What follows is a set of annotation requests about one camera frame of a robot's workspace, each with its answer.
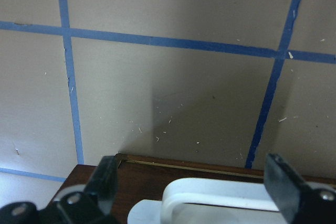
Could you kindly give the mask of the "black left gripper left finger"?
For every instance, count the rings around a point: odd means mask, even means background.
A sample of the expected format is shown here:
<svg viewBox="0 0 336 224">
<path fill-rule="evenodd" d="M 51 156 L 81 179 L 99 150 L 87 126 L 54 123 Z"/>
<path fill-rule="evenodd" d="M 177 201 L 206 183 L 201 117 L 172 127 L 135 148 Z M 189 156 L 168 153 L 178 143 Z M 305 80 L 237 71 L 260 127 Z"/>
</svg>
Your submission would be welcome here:
<svg viewBox="0 0 336 224">
<path fill-rule="evenodd" d="M 105 215 L 110 213 L 117 194 L 117 168 L 115 156 L 103 156 L 85 186 L 85 194 Z"/>
</svg>

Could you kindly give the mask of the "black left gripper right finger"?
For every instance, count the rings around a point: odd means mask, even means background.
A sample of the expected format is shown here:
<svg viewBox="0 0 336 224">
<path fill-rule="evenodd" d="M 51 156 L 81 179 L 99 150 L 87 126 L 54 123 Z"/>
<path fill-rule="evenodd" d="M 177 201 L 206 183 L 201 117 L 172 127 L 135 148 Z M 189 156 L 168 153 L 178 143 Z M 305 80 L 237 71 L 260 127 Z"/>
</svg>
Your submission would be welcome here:
<svg viewBox="0 0 336 224">
<path fill-rule="evenodd" d="M 268 154 L 264 169 L 264 185 L 285 221 L 307 221 L 313 189 L 278 154 Z"/>
</svg>

